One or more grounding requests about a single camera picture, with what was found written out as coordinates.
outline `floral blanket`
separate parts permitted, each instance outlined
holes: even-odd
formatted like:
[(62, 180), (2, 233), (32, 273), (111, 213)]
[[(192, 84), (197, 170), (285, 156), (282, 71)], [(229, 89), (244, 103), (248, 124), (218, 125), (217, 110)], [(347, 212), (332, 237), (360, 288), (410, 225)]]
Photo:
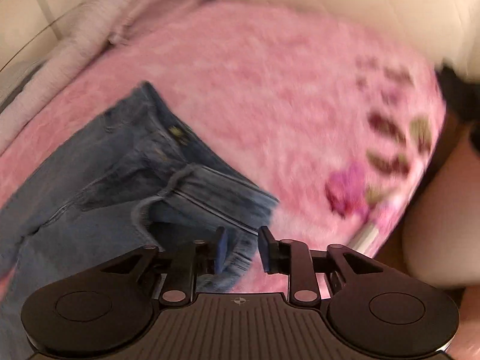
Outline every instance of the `floral blanket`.
[[(152, 21), (58, 94), (0, 157), (0, 205), (141, 80), (280, 199), (277, 239), (321, 250), (368, 225), (369, 256), (408, 204), (445, 115), (433, 67), (408, 47), (328, 15), (213, 2), (164, 27)], [(258, 258), (235, 290), (286, 286)]]

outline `magenta flower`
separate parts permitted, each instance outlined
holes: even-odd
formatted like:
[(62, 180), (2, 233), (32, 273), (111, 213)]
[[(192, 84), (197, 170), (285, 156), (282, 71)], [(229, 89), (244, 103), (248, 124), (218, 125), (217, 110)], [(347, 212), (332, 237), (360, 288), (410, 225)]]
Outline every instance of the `magenta flower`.
[(325, 195), (332, 212), (343, 218), (358, 214), (367, 220), (370, 209), (365, 199), (365, 171), (360, 164), (332, 172), (325, 183)]

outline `blue denim jeans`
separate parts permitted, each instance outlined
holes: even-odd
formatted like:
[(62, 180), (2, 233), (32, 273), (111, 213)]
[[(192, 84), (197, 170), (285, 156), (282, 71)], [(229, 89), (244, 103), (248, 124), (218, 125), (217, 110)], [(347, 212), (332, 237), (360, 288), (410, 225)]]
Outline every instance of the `blue denim jeans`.
[[(224, 226), (224, 269), (199, 277), (197, 290), (228, 291), (248, 269), (257, 229), (277, 202), (216, 156), (143, 83), (59, 147), (0, 211), (0, 277), (16, 265), (0, 303), (0, 360), (32, 353), (20, 321), (30, 294), (144, 244), (164, 249), (164, 240), (172, 249)], [(195, 230), (150, 232), (157, 223)]]

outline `pink blanket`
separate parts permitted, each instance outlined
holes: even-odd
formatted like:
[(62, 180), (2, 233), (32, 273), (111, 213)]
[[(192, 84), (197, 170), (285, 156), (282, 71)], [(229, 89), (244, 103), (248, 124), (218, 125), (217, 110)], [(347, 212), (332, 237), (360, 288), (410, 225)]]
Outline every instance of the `pink blanket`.
[[(285, 8), (215, 2), (153, 24), (99, 57), (25, 127), (0, 157), (0, 205), (73, 133), (149, 80), (217, 154), (279, 197), (276, 238), (324, 249), (370, 223), (373, 256), (442, 127), (432, 66), (361, 26)], [(256, 259), (235, 290), (285, 289)]]

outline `gray fabric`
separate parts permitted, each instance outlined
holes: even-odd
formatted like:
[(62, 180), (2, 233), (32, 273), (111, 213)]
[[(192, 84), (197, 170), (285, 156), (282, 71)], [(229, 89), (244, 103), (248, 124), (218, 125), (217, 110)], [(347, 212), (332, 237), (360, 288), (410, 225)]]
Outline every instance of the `gray fabric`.
[(19, 317), (28, 295), (158, 244), (148, 231), (156, 222), (202, 229), (188, 235), (194, 239), (225, 226), (224, 270), (200, 277), (197, 290), (228, 291), (247, 270), (255, 231), (268, 224), (277, 202), (208, 149), (143, 84), (59, 147), (0, 211), (0, 276), (17, 266), (0, 304), (0, 360), (25, 360), (32, 352)]
[(44, 62), (44, 60), (19, 62), (0, 71), (0, 114), (18, 96)]

